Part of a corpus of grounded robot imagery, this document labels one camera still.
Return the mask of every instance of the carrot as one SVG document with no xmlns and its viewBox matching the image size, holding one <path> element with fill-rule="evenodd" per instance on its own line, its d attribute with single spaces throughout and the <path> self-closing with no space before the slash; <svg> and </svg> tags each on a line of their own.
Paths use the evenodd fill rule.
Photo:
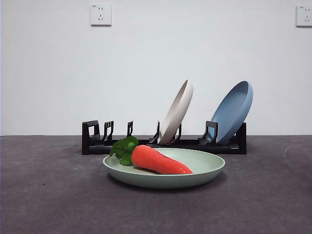
<svg viewBox="0 0 312 234">
<path fill-rule="evenodd" d="M 131 154 L 131 161 L 137 167 L 154 170 L 161 174 L 193 173 L 183 163 L 168 158 L 147 145 L 136 146 Z"/>
</svg>

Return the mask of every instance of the green leaf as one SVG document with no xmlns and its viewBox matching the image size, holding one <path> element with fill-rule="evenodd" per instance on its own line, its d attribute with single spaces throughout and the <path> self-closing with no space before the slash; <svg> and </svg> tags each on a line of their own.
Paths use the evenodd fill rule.
<svg viewBox="0 0 312 234">
<path fill-rule="evenodd" d="M 134 136 L 128 136 L 125 140 L 129 142 L 133 142 L 134 145 L 138 144 L 138 139 L 136 139 Z"/>
<path fill-rule="evenodd" d="M 121 165 L 126 166 L 126 165 L 128 165 L 128 164 L 131 163 L 131 160 L 128 159 L 128 158 L 122 158 L 122 159 L 119 161 L 119 163 L 120 163 Z"/>
<path fill-rule="evenodd" d="M 121 160 L 119 161 L 122 165 L 128 165 L 131 162 L 131 153 L 138 144 L 138 139 L 134 136 L 129 136 L 126 139 L 121 139 L 113 144 L 113 147 L 109 153 L 110 156 L 116 154 Z"/>
</svg>

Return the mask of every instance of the wall outlet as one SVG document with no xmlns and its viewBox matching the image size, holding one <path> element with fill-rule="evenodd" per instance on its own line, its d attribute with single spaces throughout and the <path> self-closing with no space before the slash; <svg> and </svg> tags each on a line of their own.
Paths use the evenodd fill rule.
<svg viewBox="0 0 312 234">
<path fill-rule="evenodd" d="M 91 26 L 112 26 L 112 6 L 110 4 L 93 4 L 90 6 Z"/>
<path fill-rule="evenodd" d="M 312 6 L 296 6 L 296 26 L 312 27 Z"/>
</svg>

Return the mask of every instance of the light green plate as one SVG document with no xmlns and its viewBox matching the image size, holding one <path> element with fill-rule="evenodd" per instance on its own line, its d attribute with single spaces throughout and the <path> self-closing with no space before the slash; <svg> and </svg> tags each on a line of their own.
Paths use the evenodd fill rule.
<svg viewBox="0 0 312 234">
<path fill-rule="evenodd" d="M 210 153 L 176 148 L 157 148 L 163 155 L 185 164 L 193 174 L 160 175 L 135 166 L 123 166 L 115 154 L 103 159 L 108 173 L 124 182 L 144 188 L 176 189 L 204 184 L 215 178 L 225 165 L 225 161 Z"/>
</svg>

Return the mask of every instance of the dish rack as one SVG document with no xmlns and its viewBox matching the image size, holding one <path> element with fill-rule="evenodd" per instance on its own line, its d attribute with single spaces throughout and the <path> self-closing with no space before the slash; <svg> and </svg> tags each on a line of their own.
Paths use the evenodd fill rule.
<svg viewBox="0 0 312 234">
<path fill-rule="evenodd" d="M 89 128 L 94 127 L 94 134 L 89 134 Z M 199 150 L 212 154 L 246 154 L 246 123 L 243 123 L 234 136 L 230 139 L 227 145 L 218 145 L 216 138 L 218 135 L 218 123 L 206 121 L 205 133 L 202 136 L 181 136 L 182 124 L 176 134 L 171 139 L 170 143 L 166 145 L 158 145 L 160 123 L 157 123 L 157 131 L 153 137 L 142 136 L 137 137 L 139 145 L 148 145 L 152 148 L 181 148 Z M 211 140 L 206 139 L 208 129 L 214 129 L 214 135 Z M 99 125 L 97 120 L 82 123 L 82 154 L 83 155 L 101 155 L 109 154 L 112 146 L 119 139 L 113 139 L 114 121 L 104 123 L 104 136 L 101 138 L 99 132 Z M 127 137 L 131 136 L 133 132 L 133 121 L 127 124 Z"/>
</svg>

